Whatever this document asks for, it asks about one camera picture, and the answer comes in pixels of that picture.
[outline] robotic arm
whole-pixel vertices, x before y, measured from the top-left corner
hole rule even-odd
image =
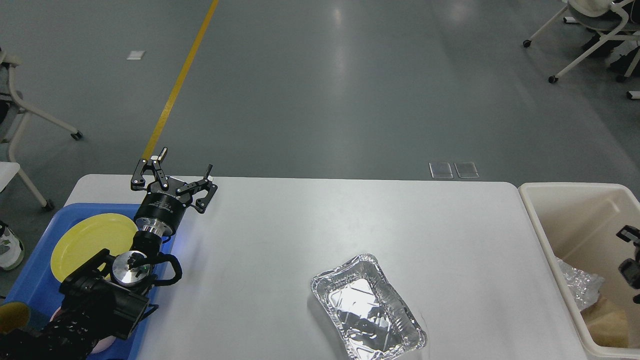
[[[126,340],[157,309],[149,303],[149,291],[182,277],[178,259],[160,251],[162,237],[175,234],[188,207],[204,213],[218,189],[209,180],[212,165],[201,180],[188,184],[165,176],[160,164],[166,153],[163,148],[158,156],[140,159],[131,178],[131,189],[147,195],[134,216],[139,231],[130,250],[113,256],[102,249],[71,273],[60,285],[65,298],[59,315],[41,331],[16,329],[0,338],[0,360],[85,359],[107,336]],[[146,185],[143,175],[149,172],[154,181]],[[206,195],[194,201],[202,191]],[[173,268],[172,279],[154,274],[154,267],[165,262]]]

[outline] chair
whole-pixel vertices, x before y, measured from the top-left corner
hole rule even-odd
[[[11,163],[17,163],[15,159],[15,151],[18,147],[24,131],[26,130],[29,121],[31,120],[31,114],[34,113],[57,126],[66,129],[71,132],[71,137],[74,140],[80,140],[83,135],[80,130],[67,124],[66,122],[53,117],[52,115],[38,109],[32,104],[26,102],[22,98],[22,94],[15,89],[15,68],[20,65],[20,60],[15,56],[9,56],[6,52],[0,51],[0,100],[4,100],[12,104],[17,109],[14,114],[7,116],[2,126],[0,127],[0,143],[9,143],[7,149],[7,158]],[[13,130],[13,120],[17,114],[22,114],[19,124]],[[22,179],[22,182],[27,186],[27,189],[33,194],[36,200],[40,203],[41,207],[46,211],[54,209],[54,204],[51,200],[45,199],[38,188],[33,184],[31,179],[27,176],[24,170],[20,167],[17,170],[18,175]]]
[[[578,65],[582,60],[584,60],[587,56],[589,56],[592,52],[596,51],[602,44],[604,44],[608,40],[631,40],[638,41],[640,40],[640,35],[631,35],[635,31],[640,30],[640,24],[634,24],[629,22],[629,15],[622,8],[626,4],[633,2],[634,0],[623,0],[620,3],[612,3],[608,0],[568,0],[568,4],[560,10],[557,14],[555,14],[549,21],[547,21],[542,27],[537,30],[533,35],[531,35],[527,40],[522,42],[524,47],[531,46],[531,42],[542,33],[552,22],[556,19],[560,18],[562,14],[569,10],[572,16],[575,18],[577,22],[584,25],[588,29],[592,29],[596,31],[600,35],[600,41],[590,47],[587,51],[585,51],[582,55],[580,55],[577,59],[573,60],[569,65],[567,65],[564,69],[560,70],[556,75],[549,76],[549,83],[557,83],[558,79],[566,74],[569,70],[571,70],[574,66]],[[601,15],[608,12],[609,10],[620,16],[620,20],[609,20],[600,18]],[[631,64],[624,75],[619,75],[616,77],[616,81],[619,83],[627,80],[636,65],[638,64],[638,60],[640,60],[640,51],[634,57]]]

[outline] white bin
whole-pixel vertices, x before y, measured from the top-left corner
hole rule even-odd
[[[638,291],[618,272],[624,259],[634,257],[634,246],[616,237],[624,225],[640,228],[633,193],[591,183],[527,183],[519,190],[584,348],[598,357],[640,359],[640,304],[632,300]],[[625,310],[630,348],[601,347],[591,339],[555,256],[605,278],[600,292]]]

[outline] gray floor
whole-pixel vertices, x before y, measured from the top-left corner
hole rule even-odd
[[[0,46],[25,98],[77,126],[34,119],[18,158],[62,205],[90,173],[141,156],[209,0],[14,1]],[[559,1],[221,0],[159,145],[169,174],[430,180],[474,161],[476,181],[619,183],[640,193],[640,102],[587,59],[551,85],[590,33],[554,24]],[[142,61],[125,61],[146,50]],[[33,250],[53,213],[19,180],[0,218]],[[6,294],[21,267],[0,274]]]

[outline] foil container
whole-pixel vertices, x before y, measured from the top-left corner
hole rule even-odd
[[[371,254],[315,276],[311,290],[352,360],[390,360],[422,348],[426,333]]]

